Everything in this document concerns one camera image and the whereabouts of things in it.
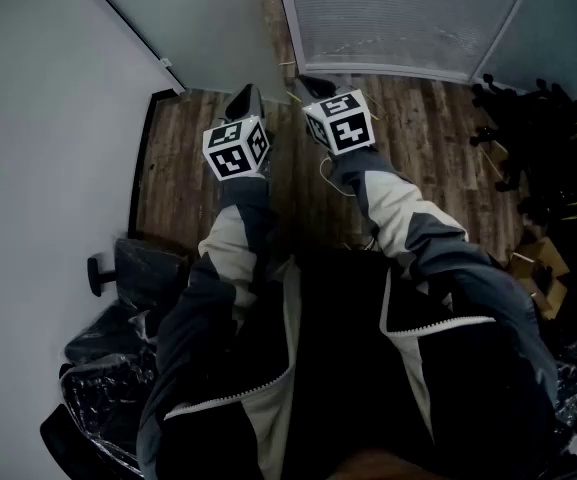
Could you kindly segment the person's right forearm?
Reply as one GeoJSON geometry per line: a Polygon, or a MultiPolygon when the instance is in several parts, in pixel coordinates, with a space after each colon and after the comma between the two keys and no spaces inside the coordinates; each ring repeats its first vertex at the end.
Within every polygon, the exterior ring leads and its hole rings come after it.
{"type": "Polygon", "coordinates": [[[469,242],[465,228],[426,200],[420,189],[399,176],[374,148],[334,157],[331,178],[354,191],[381,250],[409,277],[492,276],[489,257],[469,242]]]}

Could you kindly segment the frosted glass side panel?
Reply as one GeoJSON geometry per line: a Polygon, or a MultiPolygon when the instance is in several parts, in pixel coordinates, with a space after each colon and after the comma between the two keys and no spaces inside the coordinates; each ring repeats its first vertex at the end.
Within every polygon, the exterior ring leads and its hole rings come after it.
{"type": "Polygon", "coordinates": [[[577,0],[521,0],[477,72],[529,91],[558,83],[577,98],[577,0]]]}

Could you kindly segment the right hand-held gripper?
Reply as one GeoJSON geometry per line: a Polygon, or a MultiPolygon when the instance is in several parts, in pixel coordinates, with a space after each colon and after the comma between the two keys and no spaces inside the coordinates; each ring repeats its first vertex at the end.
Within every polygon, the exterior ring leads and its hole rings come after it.
{"type": "Polygon", "coordinates": [[[372,115],[363,93],[334,77],[297,76],[297,97],[313,139],[335,156],[373,146],[372,115]]]}

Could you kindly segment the pile of black chair bases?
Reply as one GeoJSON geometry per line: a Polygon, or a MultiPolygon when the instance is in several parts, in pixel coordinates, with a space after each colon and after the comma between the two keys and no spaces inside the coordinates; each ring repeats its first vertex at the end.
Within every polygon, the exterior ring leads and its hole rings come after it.
{"type": "Polygon", "coordinates": [[[518,213],[577,263],[577,99],[541,78],[535,90],[519,93],[496,84],[490,74],[472,93],[473,105],[493,125],[479,127],[470,143],[493,142],[506,151],[496,190],[523,188],[518,213]]]}

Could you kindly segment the person's left forearm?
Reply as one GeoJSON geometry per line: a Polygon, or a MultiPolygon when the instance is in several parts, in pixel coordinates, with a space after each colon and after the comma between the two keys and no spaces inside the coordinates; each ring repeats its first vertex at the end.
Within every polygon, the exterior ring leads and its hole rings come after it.
{"type": "Polygon", "coordinates": [[[220,210],[199,243],[189,284],[210,301],[231,308],[234,319],[244,319],[265,281],[275,223],[266,178],[257,174],[224,181],[220,210]]]}

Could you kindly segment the brown cardboard box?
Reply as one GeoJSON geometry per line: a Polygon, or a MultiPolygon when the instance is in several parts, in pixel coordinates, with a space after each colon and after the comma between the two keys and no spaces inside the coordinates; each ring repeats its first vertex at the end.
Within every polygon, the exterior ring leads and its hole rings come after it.
{"type": "Polygon", "coordinates": [[[554,320],[568,288],[563,279],[570,273],[552,240],[544,237],[512,252],[506,267],[536,304],[544,320],[554,320]]]}

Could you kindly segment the frosted glass door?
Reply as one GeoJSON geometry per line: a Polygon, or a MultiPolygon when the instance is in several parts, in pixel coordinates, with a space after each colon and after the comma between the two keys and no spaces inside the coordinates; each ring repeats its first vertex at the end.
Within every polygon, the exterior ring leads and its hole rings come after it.
{"type": "Polygon", "coordinates": [[[188,89],[288,100],[260,0],[108,0],[188,89]]]}

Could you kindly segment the glass partition with blinds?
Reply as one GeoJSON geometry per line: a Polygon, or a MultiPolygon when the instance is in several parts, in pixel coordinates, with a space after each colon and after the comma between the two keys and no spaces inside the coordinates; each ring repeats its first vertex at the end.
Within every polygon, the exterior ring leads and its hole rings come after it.
{"type": "Polygon", "coordinates": [[[470,83],[522,0],[282,0],[299,72],[470,83]]]}

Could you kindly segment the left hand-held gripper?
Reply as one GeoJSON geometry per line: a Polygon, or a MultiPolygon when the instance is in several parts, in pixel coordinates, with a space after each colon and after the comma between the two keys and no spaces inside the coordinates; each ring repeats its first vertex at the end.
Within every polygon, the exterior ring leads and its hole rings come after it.
{"type": "Polygon", "coordinates": [[[259,89],[246,84],[222,105],[202,134],[202,152],[219,181],[257,175],[270,150],[259,89]]]}

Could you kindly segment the person's black grey jacket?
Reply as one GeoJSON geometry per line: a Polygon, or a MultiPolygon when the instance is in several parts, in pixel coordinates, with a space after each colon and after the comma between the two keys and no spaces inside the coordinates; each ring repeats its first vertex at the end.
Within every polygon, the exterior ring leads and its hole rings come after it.
{"type": "Polygon", "coordinates": [[[420,290],[375,253],[267,274],[252,305],[210,259],[158,330],[137,437],[145,480],[326,480],[382,452],[456,480],[535,480],[556,368],[523,289],[485,259],[420,290]]]}

